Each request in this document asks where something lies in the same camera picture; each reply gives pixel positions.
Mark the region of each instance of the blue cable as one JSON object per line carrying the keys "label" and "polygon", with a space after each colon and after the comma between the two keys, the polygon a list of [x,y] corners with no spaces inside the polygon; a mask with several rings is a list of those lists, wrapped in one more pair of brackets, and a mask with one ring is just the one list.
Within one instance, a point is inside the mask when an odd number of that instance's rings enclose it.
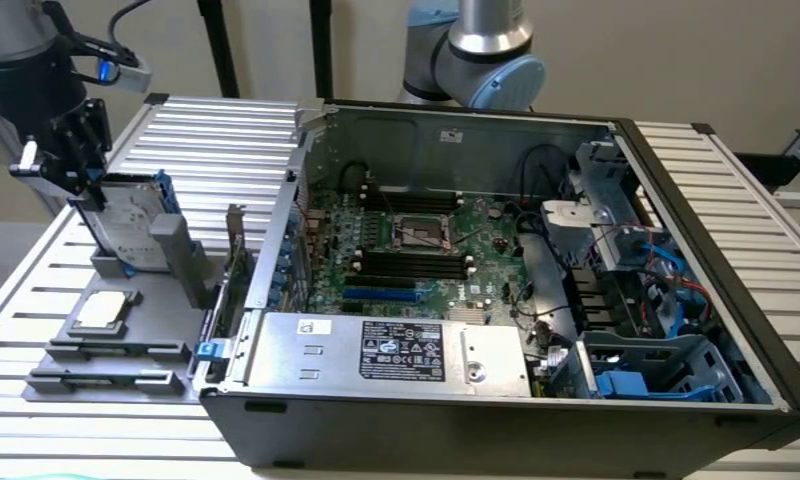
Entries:
{"label": "blue cable", "polygon": [[668,338],[676,338],[680,335],[680,329],[685,325],[685,305],[682,302],[677,303],[677,321],[673,322],[670,332],[668,332]]}
{"label": "blue cable", "polygon": [[110,62],[107,60],[102,60],[102,62],[99,63],[98,71],[98,79],[102,82],[110,80]]}
{"label": "blue cable", "polygon": [[680,270],[681,272],[685,272],[685,259],[682,259],[681,257],[676,256],[670,252],[670,250],[668,250],[666,248],[659,247],[658,245],[655,245],[655,247],[654,247],[649,243],[645,243],[643,245],[641,245],[641,248],[643,248],[643,250],[647,250],[647,251],[658,253],[662,257],[665,257],[668,260],[670,260],[673,263],[677,264],[677,270]]}

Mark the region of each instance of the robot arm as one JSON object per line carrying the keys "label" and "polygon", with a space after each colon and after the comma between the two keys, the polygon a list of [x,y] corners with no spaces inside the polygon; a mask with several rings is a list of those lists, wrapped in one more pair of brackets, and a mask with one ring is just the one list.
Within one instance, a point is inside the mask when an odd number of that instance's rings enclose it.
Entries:
{"label": "robot arm", "polygon": [[521,0],[418,0],[399,101],[526,110],[546,81],[533,36]]}
{"label": "robot arm", "polygon": [[[78,71],[75,56],[99,59],[96,76]],[[120,43],[76,32],[59,2],[0,0],[0,117],[24,144],[11,173],[46,195],[79,198],[88,191],[103,202],[94,182],[112,137],[104,101],[87,99],[84,82],[126,79],[147,88],[142,60]]]}

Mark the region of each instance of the warning sticker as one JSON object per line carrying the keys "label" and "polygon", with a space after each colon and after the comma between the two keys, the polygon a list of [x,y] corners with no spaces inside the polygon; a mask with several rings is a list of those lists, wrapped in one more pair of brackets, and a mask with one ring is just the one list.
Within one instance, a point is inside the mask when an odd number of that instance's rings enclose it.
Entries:
{"label": "warning sticker", "polygon": [[369,380],[445,382],[442,325],[363,322],[359,373]]}

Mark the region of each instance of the black cable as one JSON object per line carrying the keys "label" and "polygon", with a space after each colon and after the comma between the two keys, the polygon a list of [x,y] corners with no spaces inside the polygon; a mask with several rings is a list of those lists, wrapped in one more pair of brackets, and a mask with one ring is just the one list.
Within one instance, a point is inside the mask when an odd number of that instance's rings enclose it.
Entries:
{"label": "black cable", "polygon": [[651,330],[655,330],[657,327],[662,327],[662,321],[658,318],[658,312],[655,311],[655,306],[653,305],[653,299],[650,298],[650,290],[657,285],[665,285],[658,281],[647,282],[643,285],[643,290],[641,292],[641,296],[643,298],[643,311],[646,312],[649,323],[646,324]]}
{"label": "black cable", "polygon": [[558,262],[558,265],[563,269],[563,272],[567,275],[570,275],[571,269],[570,269],[569,264],[566,263],[566,260],[563,260],[563,257],[561,256],[561,252],[558,252],[558,249],[555,248],[555,245],[551,241],[551,236],[549,234],[549,229],[546,228],[546,221],[543,220],[543,215],[537,212],[529,212],[529,211],[522,210],[522,207],[517,204],[517,202],[507,202],[505,204],[505,206],[507,206],[507,205],[514,205],[519,209],[519,215],[517,216],[517,222],[515,222],[515,226],[514,226],[517,236],[519,235],[519,233],[527,233],[527,232],[519,231],[519,226],[522,224],[522,219],[525,217],[530,217],[530,218],[539,220],[539,225],[537,227],[529,221],[529,225],[531,226],[530,233],[535,233],[541,237],[543,237],[543,241],[546,242],[546,246],[549,247],[549,250],[551,251],[553,257],[555,257],[555,261]]}
{"label": "black cable", "polygon": [[650,275],[651,277],[654,277],[658,281],[661,281],[665,285],[668,285],[668,287],[670,288],[670,290],[673,290],[673,280],[670,278],[668,278],[665,275],[662,275],[658,272],[654,272],[653,270],[647,270],[645,268],[635,268],[633,270],[633,272],[635,273],[643,273],[645,275]]}
{"label": "black cable", "polygon": [[519,295],[517,295],[513,300],[513,309],[519,313],[519,315],[531,317],[531,318],[534,318],[534,320],[539,320],[539,317],[545,317],[546,315],[551,315],[553,313],[559,312],[561,310],[566,310],[567,308],[574,307],[573,305],[561,305],[559,307],[551,308],[541,313],[530,313],[530,312],[523,311],[522,308],[519,308],[519,298],[522,298],[522,295],[525,294],[527,289],[531,287],[531,285],[534,285],[533,282],[529,282],[525,285],[525,288],[519,291]]}
{"label": "black cable", "polygon": [[110,25],[107,26],[107,35],[110,36],[110,41],[112,42],[112,44],[122,50],[127,50],[128,48],[124,45],[122,45],[119,39],[116,38],[116,26],[119,25],[119,22],[122,21],[124,16],[134,10],[136,10],[139,7],[146,5],[148,2],[151,2],[151,0],[136,0],[127,7],[119,10],[110,19]]}
{"label": "black cable", "polygon": [[[539,164],[539,169],[543,171],[543,176],[546,177],[546,180],[549,181],[549,188],[551,189],[551,193],[553,195],[555,195],[555,197],[558,196],[558,193],[561,191],[561,188],[558,186],[558,184],[554,181],[554,178],[551,176],[551,171],[549,170],[549,168],[546,167],[545,164]],[[531,191],[534,191],[534,187],[537,186],[537,184],[531,185]]]}
{"label": "black cable", "polygon": [[529,148],[525,153],[522,154],[522,160],[519,161],[519,165],[521,165],[521,172],[519,172],[519,203],[525,203],[525,171],[527,170],[527,165],[529,165],[529,159],[531,158],[531,154],[541,149],[545,148],[551,148],[554,150],[557,150],[561,155],[563,155],[563,158],[569,158],[567,153],[563,151],[563,149],[551,144],[551,143],[541,143],[538,145],[534,145],[531,148]]}
{"label": "black cable", "polygon": [[367,172],[371,171],[371,167],[369,167],[367,162],[365,162],[363,160],[350,160],[347,163],[345,163],[345,166],[342,167],[342,171],[338,174],[338,193],[343,193],[345,191],[345,177],[347,176],[347,170],[350,170],[350,167],[362,167],[365,168],[365,172],[367,174]]}

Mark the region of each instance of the white wall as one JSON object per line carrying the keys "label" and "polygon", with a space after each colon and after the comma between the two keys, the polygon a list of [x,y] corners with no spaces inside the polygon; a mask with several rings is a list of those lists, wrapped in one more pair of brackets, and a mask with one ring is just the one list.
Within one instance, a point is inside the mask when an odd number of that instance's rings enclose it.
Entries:
{"label": "white wall", "polygon": [[[337,96],[390,101],[409,1],[335,0]],[[307,0],[235,0],[253,94],[314,95]],[[526,0],[550,79],[539,111],[708,122],[741,150],[800,128],[800,0]],[[270,47],[274,39],[277,48]]]}

